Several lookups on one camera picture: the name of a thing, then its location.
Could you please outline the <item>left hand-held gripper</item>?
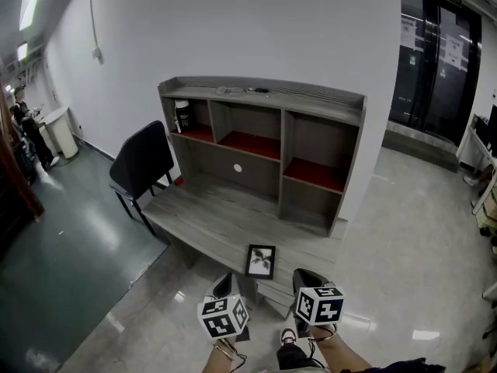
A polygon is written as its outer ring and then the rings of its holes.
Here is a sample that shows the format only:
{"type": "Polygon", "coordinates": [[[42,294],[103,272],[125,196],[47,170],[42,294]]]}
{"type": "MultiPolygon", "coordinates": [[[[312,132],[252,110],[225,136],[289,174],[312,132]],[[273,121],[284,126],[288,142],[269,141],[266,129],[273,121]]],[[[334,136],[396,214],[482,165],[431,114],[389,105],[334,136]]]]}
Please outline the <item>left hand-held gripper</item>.
{"type": "Polygon", "coordinates": [[[211,340],[234,336],[236,342],[249,341],[249,311],[233,273],[209,286],[197,305],[197,318],[211,340]]]}

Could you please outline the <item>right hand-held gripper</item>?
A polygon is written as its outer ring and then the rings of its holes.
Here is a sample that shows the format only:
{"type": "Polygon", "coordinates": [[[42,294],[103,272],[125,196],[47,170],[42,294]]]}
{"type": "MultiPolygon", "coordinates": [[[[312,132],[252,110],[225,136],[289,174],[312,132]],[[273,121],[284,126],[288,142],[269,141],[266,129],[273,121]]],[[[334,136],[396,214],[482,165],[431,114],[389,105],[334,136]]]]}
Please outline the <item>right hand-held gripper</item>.
{"type": "Polygon", "coordinates": [[[298,337],[309,337],[312,326],[340,321],[345,301],[343,290],[313,271],[298,268],[292,277],[294,304],[291,307],[298,337]]]}

